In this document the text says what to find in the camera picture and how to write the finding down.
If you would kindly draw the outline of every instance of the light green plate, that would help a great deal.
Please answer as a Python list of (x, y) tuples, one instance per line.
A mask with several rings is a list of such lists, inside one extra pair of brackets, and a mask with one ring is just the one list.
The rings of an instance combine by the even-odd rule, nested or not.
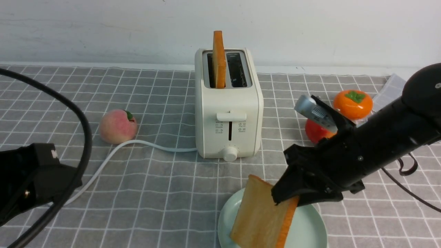
[[(220, 211), (217, 234), (222, 248), (240, 248), (230, 239), (230, 232), (242, 202), (241, 189), (234, 193)], [(312, 205), (298, 207), (289, 228), (285, 248), (326, 248), (328, 236), (320, 214)]]

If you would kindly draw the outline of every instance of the tomato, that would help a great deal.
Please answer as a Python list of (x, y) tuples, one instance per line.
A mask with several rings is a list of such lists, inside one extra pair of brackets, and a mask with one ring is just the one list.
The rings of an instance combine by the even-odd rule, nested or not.
[(360, 120), (372, 111), (372, 98), (360, 90), (344, 90), (334, 98), (334, 109), (350, 120)]
[(335, 135), (310, 119), (306, 120), (305, 132), (313, 144), (317, 144), (322, 138), (329, 139)]

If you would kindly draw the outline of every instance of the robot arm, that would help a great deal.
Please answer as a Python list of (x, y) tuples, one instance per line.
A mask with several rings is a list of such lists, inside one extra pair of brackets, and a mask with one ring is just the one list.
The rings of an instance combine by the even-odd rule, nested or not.
[[(29, 209), (58, 201), (77, 168), (60, 164), (54, 144), (0, 151), (0, 226)], [(81, 180), (76, 187), (82, 186)]]
[(416, 72), (401, 97), (358, 127), (319, 98), (311, 98), (317, 106), (296, 110), (329, 130), (336, 128), (337, 134), (314, 147), (294, 144), (284, 151), (288, 167), (272, 188), (276, 204), (295, 196), (300, 196), (299, 206), (341, 201), (342, 192), (365, 189), (364, 177), (441, 140), (441, 64)]

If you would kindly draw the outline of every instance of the white toaster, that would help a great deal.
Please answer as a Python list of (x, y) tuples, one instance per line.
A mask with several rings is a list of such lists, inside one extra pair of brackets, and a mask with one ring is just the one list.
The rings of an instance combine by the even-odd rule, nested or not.
[(203, 158), (231, 162), (254, 156), (262, 138), (263, 95), (247, 49), (225, 49), (225, 88), (217, 89), (213, 50), (199, 49), (195, 67), (196, 147)]

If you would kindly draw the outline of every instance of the peach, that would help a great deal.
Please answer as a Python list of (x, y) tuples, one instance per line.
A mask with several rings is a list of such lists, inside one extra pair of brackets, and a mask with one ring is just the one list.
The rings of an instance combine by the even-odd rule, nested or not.
[(116, 145), (133, 139), (138, 125), (129, 111), (114, 109), (101, 118), (98, 129), (105, 142)]

